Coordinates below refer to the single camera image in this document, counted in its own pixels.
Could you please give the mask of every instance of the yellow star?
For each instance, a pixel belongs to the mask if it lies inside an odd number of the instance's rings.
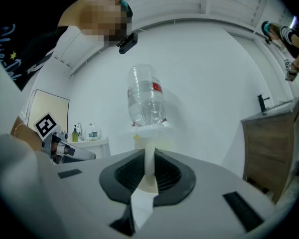
[[[16,53],[15,53],[15,52],[13,52],[12,54],[10,54],[10,56],[11,56],[11,57],[10,57],[10,59],[12,59],[12,60],[13,60],[13,59],[15,59],[15,57],[16,57]]]

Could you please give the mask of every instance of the black faucet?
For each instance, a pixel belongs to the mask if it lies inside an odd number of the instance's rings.
[[[266,111],[266,106],[264,103],[264,100],[268,100],[270,97],[263,99],[262,94],[260,94],[258,97],[258,102],[261,108],[261,112],[263,113],[264,111]]]

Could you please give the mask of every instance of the red label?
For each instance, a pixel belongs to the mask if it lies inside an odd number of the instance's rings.
[[[163,93],[163,90],[161,89],[161,86],[159,84],[153,82],[153,88],[154,90]]]

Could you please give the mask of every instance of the black camera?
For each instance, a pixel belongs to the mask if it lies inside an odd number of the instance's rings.
[[[125,54],[129,51],[135,44],[138,42],[139,35],[135,32],[131,33],[128,37],[124,40],[119,42],[117,46],[119,47],[119,53]]]

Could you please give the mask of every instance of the wooden cabinet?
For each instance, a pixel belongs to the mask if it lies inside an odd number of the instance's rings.
[[[299,169],[299,98],[267,114],[242,120],[244,179],[273,192],[277,202]]]

